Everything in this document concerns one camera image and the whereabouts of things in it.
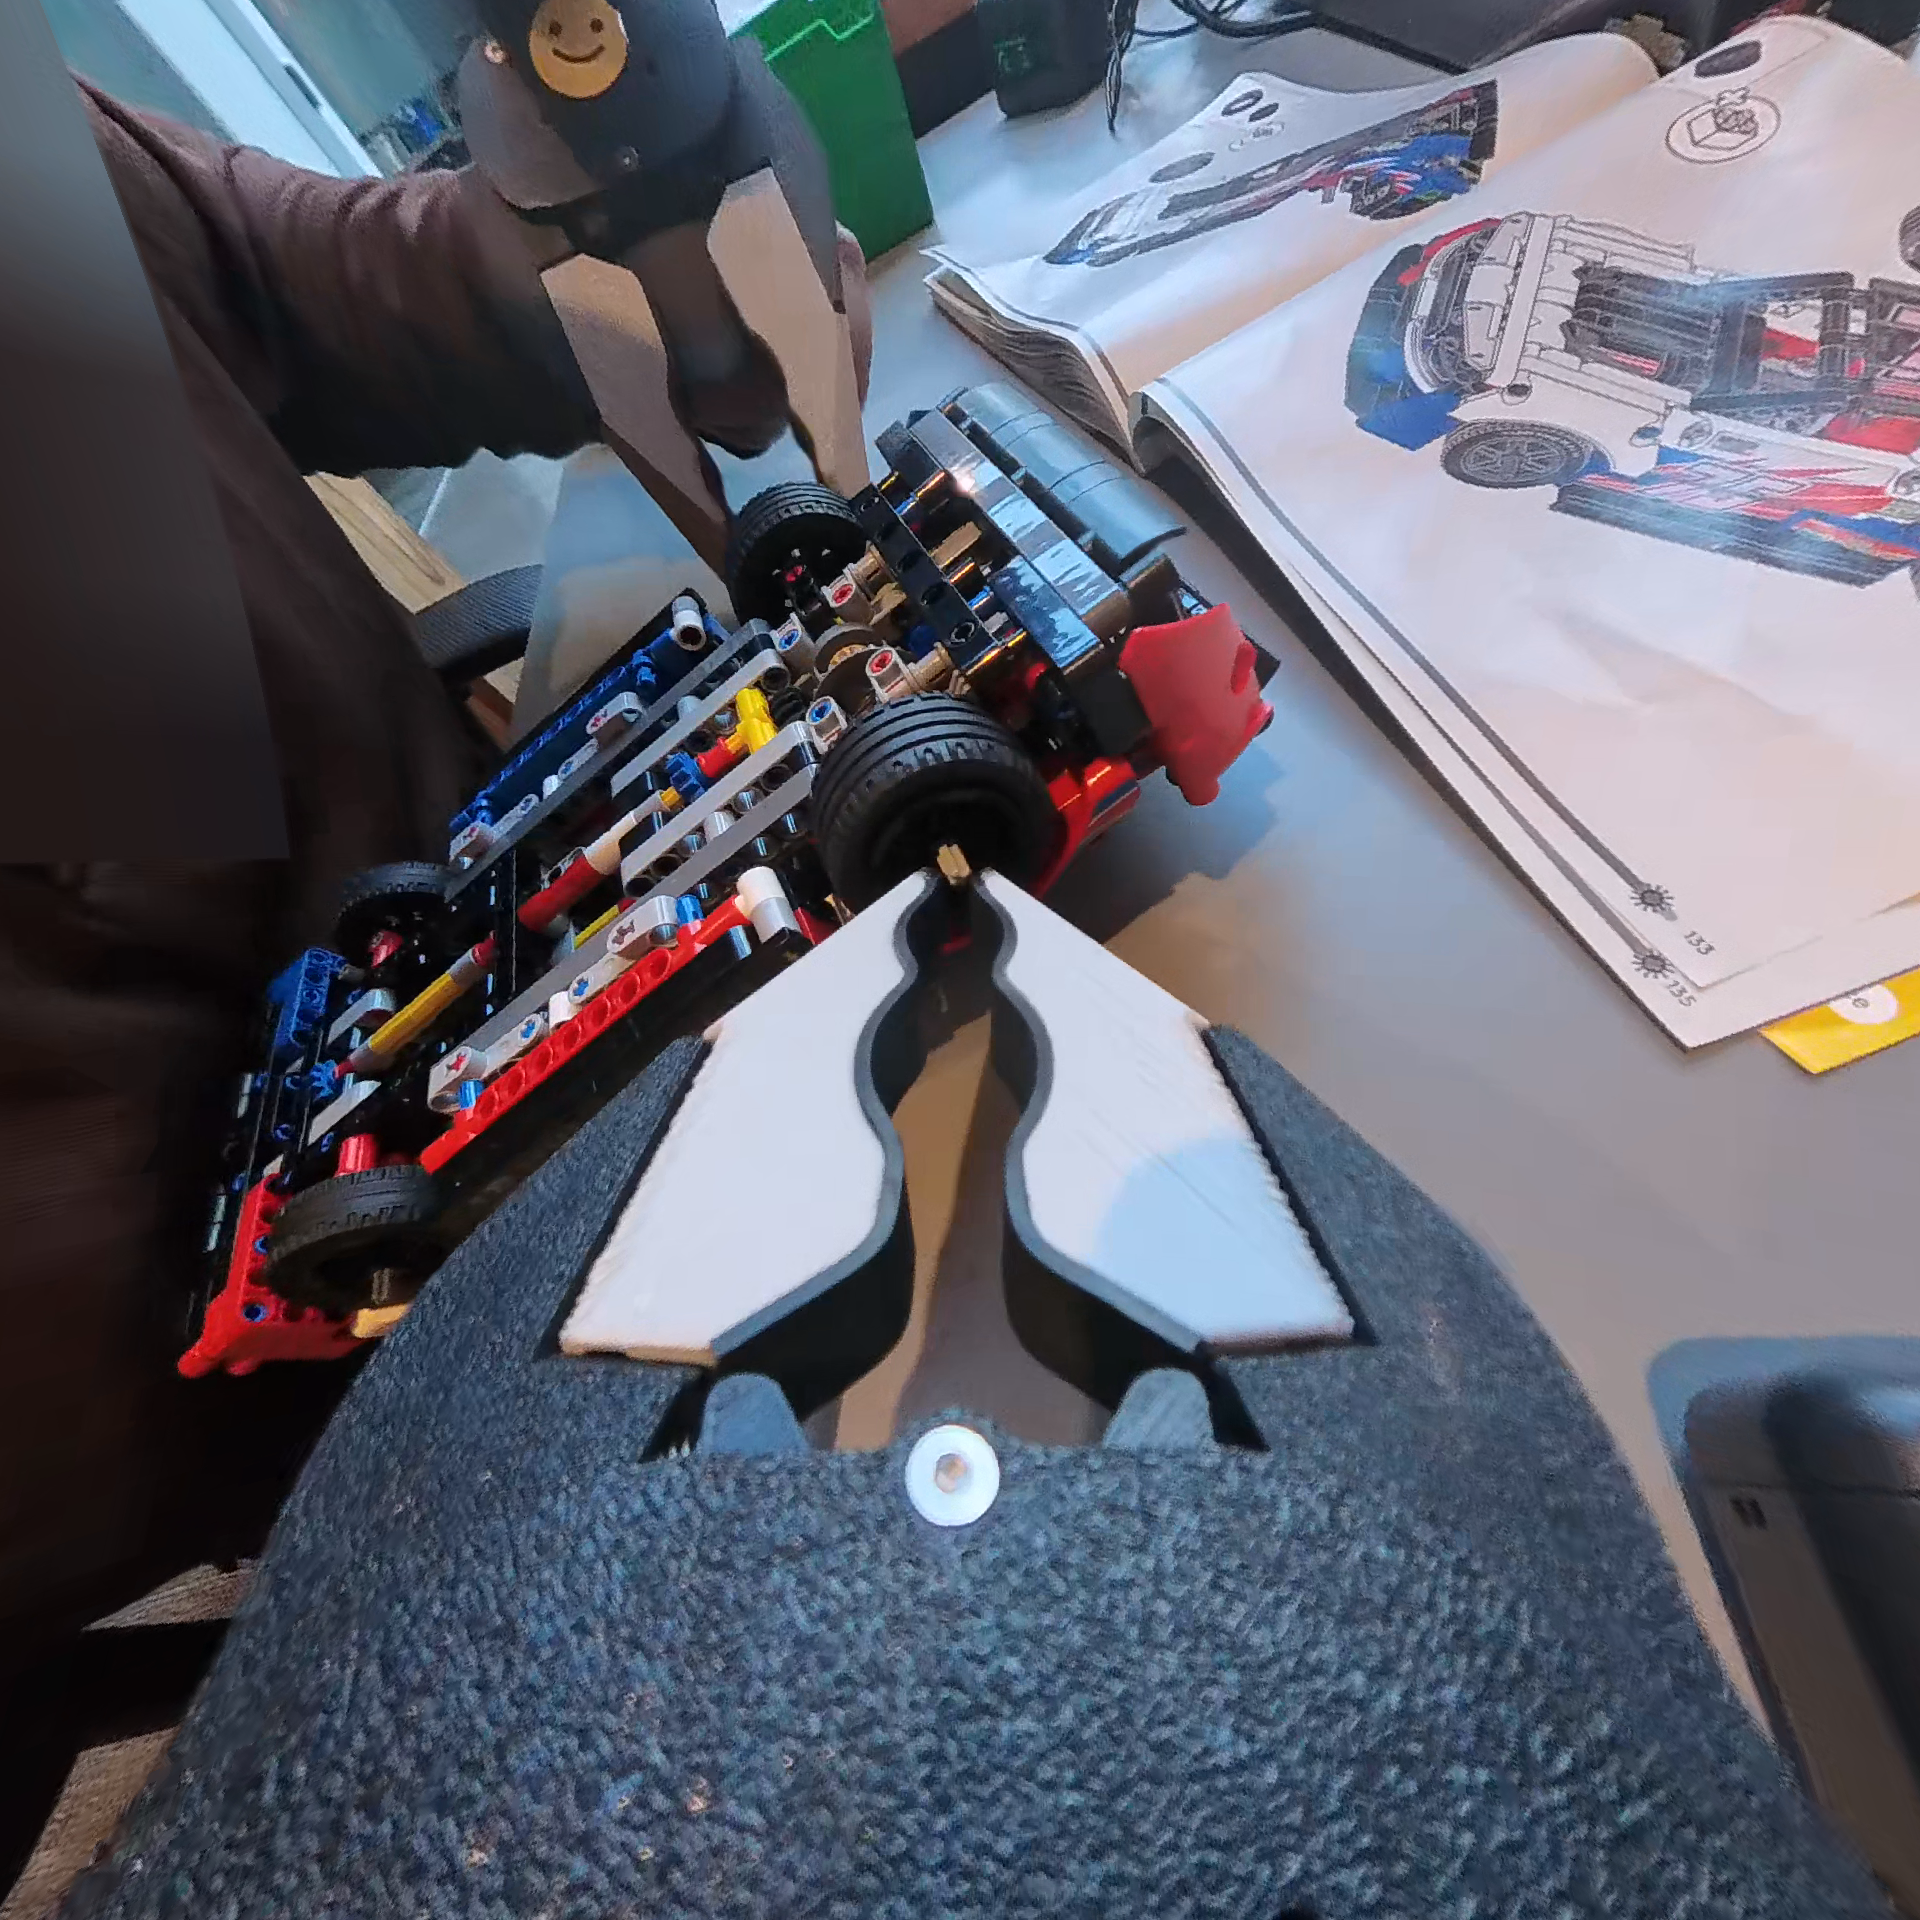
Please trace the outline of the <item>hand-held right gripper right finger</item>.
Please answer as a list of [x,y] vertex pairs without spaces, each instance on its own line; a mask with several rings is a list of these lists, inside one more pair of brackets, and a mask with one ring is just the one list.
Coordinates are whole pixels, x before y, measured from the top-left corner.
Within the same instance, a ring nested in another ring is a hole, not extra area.
[[1155,1368],[1210,1376],[1354,1338],[1191,1005],[1005,876],[994,1052],[1020,1100],[1004,1161],[1004,1292],[1020,1342],[1113,1409]]

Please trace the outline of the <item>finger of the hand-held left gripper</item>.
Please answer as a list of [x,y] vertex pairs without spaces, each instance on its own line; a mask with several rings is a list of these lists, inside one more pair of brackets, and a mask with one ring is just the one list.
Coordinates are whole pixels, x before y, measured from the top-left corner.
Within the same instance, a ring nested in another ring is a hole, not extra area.
[[588,382],[601,433],[677,532],[725,568],[733,510],[710,443],[693,430],[677,347],[713,371],[738,322],[710,248],[575,250],[543,272],[543,289]]
[[802,222],[779,174],[735,180],[716,211],[716,272],[750,335],[778,361],[783,411],[813,472],[838,497],[868,487],[845,236]]

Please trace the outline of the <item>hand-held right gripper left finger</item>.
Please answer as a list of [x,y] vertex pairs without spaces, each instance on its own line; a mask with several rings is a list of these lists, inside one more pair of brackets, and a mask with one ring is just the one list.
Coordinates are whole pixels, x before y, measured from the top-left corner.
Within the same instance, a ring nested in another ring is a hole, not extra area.
[[764,1375],[815,1409],[894,1347],[913,1242],[890,1110],[922,1072],[937,941],[937,876],[906,878],[710,1029],[584,1270],[565,1355]]

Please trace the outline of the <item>green plastic bin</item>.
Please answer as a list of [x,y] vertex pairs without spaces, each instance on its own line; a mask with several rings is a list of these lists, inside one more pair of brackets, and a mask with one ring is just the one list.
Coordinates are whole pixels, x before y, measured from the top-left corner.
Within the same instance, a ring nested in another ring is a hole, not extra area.
[[918,237],[930,191],[883,2],[723,2],[733,38],[754,38],[830,162],[830,196],[868,262]]

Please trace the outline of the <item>toy brick race car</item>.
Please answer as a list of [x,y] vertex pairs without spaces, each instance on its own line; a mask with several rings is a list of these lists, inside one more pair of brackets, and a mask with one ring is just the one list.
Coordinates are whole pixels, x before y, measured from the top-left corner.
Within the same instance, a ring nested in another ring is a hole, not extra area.
[[687,586],[451,816],[354,876],[269,982],[180,1376],[333,1360],[660,1049],[953,844],[1044,890],[1151,776],[1196,806],[1273,659],[1184,532],[1011,384],[883,433],[842,500],[733,522]]

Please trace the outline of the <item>grey desk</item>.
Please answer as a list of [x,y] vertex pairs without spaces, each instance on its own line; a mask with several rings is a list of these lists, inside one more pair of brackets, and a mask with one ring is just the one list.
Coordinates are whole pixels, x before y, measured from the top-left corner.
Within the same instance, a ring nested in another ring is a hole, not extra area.
[[[1429,77],[1322,29],[1261,48],[1138,38],[1116,129],[1101,94],[1021,119],[988,94],[930,129],[924,242],[1034,250],[1043,211],[1242,69],[1326,91]],[[1759,1717],[1647,1371],[1688,1338],[1918,1331],[1918,1042],[1822,1077],[1762,1039],[1670,1046],[1389,730],[1373,686],[1210,492],[1184,465],[1159,476],[1190,522],[1183,568],[1280,661],[1273,726],[1210,806],[1155,781],[1065,876],[1057,910],[1254,1039],[1505,1265]],[[617,618],[660,608],[683,560],[610,453],[565,459],[515,719],[605,659]],[[998,1154],[1016,1110],[988,1068],[986,977],[962,954],[943,979],[927,1068],[899,1110],[918,1300],[902,1346],[808,1424],[834,1449],[877,1449],[953,1405],[1037,1442],[1097,1431],[1090,1399],[1008,1328]]]

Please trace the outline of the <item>wooden beam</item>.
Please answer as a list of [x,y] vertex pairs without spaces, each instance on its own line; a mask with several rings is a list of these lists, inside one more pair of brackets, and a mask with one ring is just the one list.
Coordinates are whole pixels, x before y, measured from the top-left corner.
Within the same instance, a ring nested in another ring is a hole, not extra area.
[[[373,571],[376,583],[400,605],[407,634],[413,615],[466,583],[444,554],[406,522],[394,507],[376,492],[364,476],[313,472],[306,487],[325,501],[327,514],[342,530],[356,554]],[[504,730],[512,720],[520,690],[520,661],[486,673],[474,686],[454,691],[476,709],[489,727]]]

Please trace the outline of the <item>race car instruction booklet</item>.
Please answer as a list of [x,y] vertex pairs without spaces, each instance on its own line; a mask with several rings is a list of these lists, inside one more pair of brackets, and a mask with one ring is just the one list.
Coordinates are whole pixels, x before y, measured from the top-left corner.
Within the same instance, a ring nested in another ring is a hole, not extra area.
[[1683,1046],[1918,968],[1918,65],[1762,17],[1242,71],[946,315],[1184,458]]

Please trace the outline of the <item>yellow leaflet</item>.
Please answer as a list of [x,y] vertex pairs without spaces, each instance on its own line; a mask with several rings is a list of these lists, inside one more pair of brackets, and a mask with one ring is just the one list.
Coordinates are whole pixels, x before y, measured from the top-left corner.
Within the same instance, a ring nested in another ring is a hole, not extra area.
[[1759,1034],[1807,1074],[1829,1074],[1918,1039],[1918,966],[1770,1022]]

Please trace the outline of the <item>black rounded device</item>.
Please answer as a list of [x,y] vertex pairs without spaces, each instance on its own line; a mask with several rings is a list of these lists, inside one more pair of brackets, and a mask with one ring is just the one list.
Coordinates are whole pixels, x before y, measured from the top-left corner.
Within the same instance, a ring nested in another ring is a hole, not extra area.
[[1647,1384],[1772,1740],[1918,1917],[1918,1338],[1683,1338]]

